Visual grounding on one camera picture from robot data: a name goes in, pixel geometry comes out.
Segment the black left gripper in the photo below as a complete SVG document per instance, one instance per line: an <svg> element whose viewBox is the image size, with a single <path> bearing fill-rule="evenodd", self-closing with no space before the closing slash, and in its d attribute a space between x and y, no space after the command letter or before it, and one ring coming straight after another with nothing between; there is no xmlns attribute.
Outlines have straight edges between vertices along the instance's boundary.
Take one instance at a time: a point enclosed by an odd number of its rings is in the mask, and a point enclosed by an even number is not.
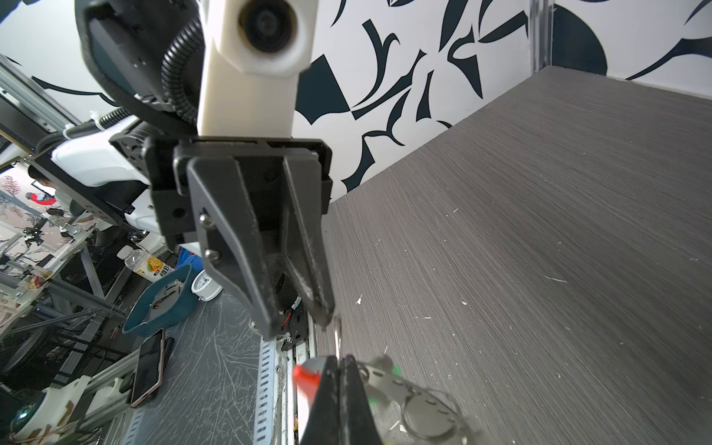
<svg viewBox="0 0 712 445"><path fill-rule="evenodd" d="M333 182L322 141L156 136L143 146L150 196L170 247L198 242L208 275L250 313L264 339L280 331L261 234L319 326L335 313L322 235Z"/></svg>

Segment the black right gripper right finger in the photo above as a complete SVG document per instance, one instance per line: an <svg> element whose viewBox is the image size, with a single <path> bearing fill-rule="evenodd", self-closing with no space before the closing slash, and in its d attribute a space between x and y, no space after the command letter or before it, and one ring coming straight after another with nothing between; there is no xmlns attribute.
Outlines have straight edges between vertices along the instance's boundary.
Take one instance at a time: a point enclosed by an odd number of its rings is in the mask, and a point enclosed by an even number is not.
<svg viewBox="0 0 712 445"><path fill-rule="evenodd" d="M352 355L341 361L341 443L382 444L358 363Z"/></svg>

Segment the silver metal keyring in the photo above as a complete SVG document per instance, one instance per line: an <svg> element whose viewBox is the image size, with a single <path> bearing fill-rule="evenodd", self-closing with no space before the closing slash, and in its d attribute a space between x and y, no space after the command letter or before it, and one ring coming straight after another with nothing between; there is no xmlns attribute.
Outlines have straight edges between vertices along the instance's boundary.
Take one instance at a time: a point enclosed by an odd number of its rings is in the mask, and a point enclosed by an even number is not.
<svg viewBox="0 0 712 445"><path fill-rule="evenodd" d="M333 338L335 345L335 356L338 361L341 360L342 356L342 320L340 315L335 315L333 322Z"/></svg>

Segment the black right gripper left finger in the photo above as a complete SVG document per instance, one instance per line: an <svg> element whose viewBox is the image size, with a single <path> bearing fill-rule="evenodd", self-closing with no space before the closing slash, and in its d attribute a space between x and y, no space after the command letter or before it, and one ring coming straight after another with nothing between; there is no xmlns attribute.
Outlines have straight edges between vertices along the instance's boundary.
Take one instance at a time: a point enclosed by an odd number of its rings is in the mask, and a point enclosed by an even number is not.
<svg viewBox="0 0 712 445"><path fill-rule="evenodd" d="M315 401L310 406L306 424L300 426L300 444L340 443L339 361L336 356L326 357Z"/></svg>

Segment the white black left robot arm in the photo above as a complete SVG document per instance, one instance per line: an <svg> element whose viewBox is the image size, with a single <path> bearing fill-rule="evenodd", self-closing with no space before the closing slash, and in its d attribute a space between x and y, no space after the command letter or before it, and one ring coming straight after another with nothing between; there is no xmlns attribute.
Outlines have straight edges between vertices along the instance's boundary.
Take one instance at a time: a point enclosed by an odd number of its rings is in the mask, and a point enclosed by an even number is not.
<svg viewBox="0 0 712 445"><path fill-rule="evenodd" d="M335 302L321 222L332 153L292 135L314 1L91 1L75 12L87 70L116 105L48 120L28 161L108 224L194 248L267 339L300 298Z"/></svg>

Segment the green plastic key tag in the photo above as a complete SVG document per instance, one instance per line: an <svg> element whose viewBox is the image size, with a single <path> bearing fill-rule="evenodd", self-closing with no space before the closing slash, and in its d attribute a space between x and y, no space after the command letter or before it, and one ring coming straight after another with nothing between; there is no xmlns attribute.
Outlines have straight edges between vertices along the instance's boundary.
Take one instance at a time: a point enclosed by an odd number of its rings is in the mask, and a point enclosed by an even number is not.
<svg viewBox="0 0 712 445"><path fill-rule="evenodd" d="M391 373L395 376L402 376L402 370L398 367L398 365L393 365L393 367L391 367ZM366 395L371 406L388 406L390 404L388 396L371 387L366 388Z"/></svg>

